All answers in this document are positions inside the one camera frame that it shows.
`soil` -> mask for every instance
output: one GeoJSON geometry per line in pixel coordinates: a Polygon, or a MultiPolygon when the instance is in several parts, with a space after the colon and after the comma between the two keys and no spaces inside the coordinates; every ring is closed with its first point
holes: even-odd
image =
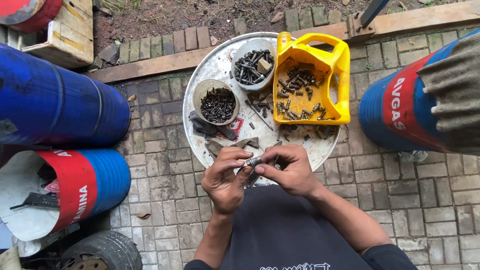
{"type": "MultiPolygon", "coordinates": [[[[418,0],[402,0],[409,10],[456,1],[433,0],[422,5],[418,0]]],[[[379,15],[403,11],[399,2],[390,0],[379,15]]],[[[285,30],[284,20],[274,24],[271,20],[286,9],[325,6],[326,11],[340,10],[345,20],[348,14],[365,10],[369,4],[367,0],[350,0],[346,6],[341,0],[102,0],[102,6],[110,8],[113,16],[94,12],[95,54],[115,40],[130,42],[168,35],[195,25],[208,26],[210,35],[221,43],[234,36],[235,18],[245,18],[248,32],[281,32],[285,30]]]]}

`cut yellow oil jug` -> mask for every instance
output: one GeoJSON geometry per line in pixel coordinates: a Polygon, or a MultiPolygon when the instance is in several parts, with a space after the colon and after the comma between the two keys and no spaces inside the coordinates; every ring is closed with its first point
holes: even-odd
{"type": "Polygon", "coordinates": [[[286,105],[290,100],[288,110],[301,115],[302,109],[305,109],[312,114],[309,115],[308,119],[292,121],[284,117],[288,112],[278,114],[277,110],[274,110],[274,121],[289,124],[327,125],[340,125],[350,122],[348,108],[350,51],[348,45],[336,37],[317,33],[306,34],[292,41],[289,32],[282,32],[278,34],[276,47],[273,84],[274,105],[276,106],[277,101],[284,102],[286,105]],[[334,49],[332,52],[316,49],[307,45],[311,41],[327,43],[334,46],[334,49]],[[294,74],[294,70],[298,70],[299,67],[300,69],[301,67],[309,68],[317,82],[317,85],[309,85],[312,91],[311,100],[308,99],[306,92],[303,95],[286,93],[289,97],[282,97],[279,94],[285,87],[279,83],[279,79],[288,82],[291,77],[289,74],[294,74]],[[336,104],[330,98],[329,91],[330,80],[335,74],[338,75],[338,102],[336,104]],[[320,103],[320,109],[312,111],[318,103],[320,103]]]}

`black tire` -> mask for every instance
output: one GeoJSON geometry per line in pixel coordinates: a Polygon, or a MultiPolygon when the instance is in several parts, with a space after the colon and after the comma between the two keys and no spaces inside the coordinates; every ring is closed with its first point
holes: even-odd
{"type": "Polygon", "coordinates": [[[142,258],[133,241],[115,231],[99,232],[72,245],[63,253],[62,265],[82,254],[99,257],[110,270],[142,270],[142,258]]]}

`hand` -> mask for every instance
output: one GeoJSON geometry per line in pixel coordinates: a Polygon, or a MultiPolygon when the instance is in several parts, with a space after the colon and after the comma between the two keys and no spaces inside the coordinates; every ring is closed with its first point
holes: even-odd
{"type": "Polygon", "coordinates": [[[310,196],[325,188],[313,175],[308,161],[307,151],[294,144],[273,146],[265,149],[262,162],[255,172],[277,182],[285,191],[294,196],[310,196]],[[278,163],[283,171],[273,165],[278,163]]]}
{"type": "Polygon", "coordinates": [[[214,210],[219,214],[233,214],[243,201],[245,182],[253,168],[245,166],[237,175],[233,169],[242,167],[245,161],[241,160],[252,156],[253,153],[240,147],[224,147],[213,165],[205,170],[202,187],[212,199],[214,210]]]}

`round metal tray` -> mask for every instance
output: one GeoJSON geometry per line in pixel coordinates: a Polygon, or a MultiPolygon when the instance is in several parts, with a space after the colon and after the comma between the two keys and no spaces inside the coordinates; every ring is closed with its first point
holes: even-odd
{"type": "MultiPolygon", "coordinates": [[[[237,141],[251,137],[259,138],[259,149],[255,149],[251,146],[246,147],[248,151],[254,153],[255,157],[262,155],[265,148],[277,143],[276,138],[278,136],[278,128],[280,125],[273,122],[272,114],[268,112],[268,117],[266,120],[274,128],[273,131],[270,130],[265,123],[251,110],[251,108],[245,104],[244,101],[247,99],[248,92],[241,90],[237,82],[235,82],[235,79],[230,79],[228,73],[231,70],[231,61],[228,58],[228,54],[233,49],[238,49],[247,41],[256,38],[262,38],[270,41],[276,49],[277,35],[278,33],[257,32],[232,38],[211,51],[202,60],[202,62],[200,62],[193,72],[192,77],[188,82],[187,89],[185,91],[185,98],[183,100],[183,127],[193,153],[206,168],[213,164],[213,158],[210,156],[207,148],[205,147],[205,138],[193,134],[193,125],[188,118],[190,112],[194,110],[192,100],[193,90],[203,80],[215,79],[226,83],[240,99],[240,112],[237,116],[237,119],[229,125],[233,130],[235,130],[235,128],[240,129],[240,131],[237,132],[239,134],[237,141]],[[249,126],[250,122],[253,123],[255,129],[252,129],[249,126]]],[[[330,97],[334,103],[336,103],[338,97],[337,90],[337,80],[334,76],[332,76],[332,81],[330,83],[330,97]]],[[[313,131],[314,128],[311,126],[298,126],[298,129],[292,131],[290,136],[288,136],[290,141],[287,141],[284,138],[284,135],[289,134],[287,131],[282,131],[280,140],[283,141],[283,144],[297,144],[303,146],[307,150],[312,170],[316,170],[328,158],[330,153],[332,153],[338,140],[340,129],[338,129],[334,136],[329,136],[325,140],[318,138],[313,131]],[[310,139],[305,140],[304,138],[307,134],[310,136],[310,139]]],[[[226,138],[220,137],[213,138],[213,140],[225,146],[235,143],[226,138]]],[[[257,183],[271,184],[271,181],[260,177],[257,183]]]]}

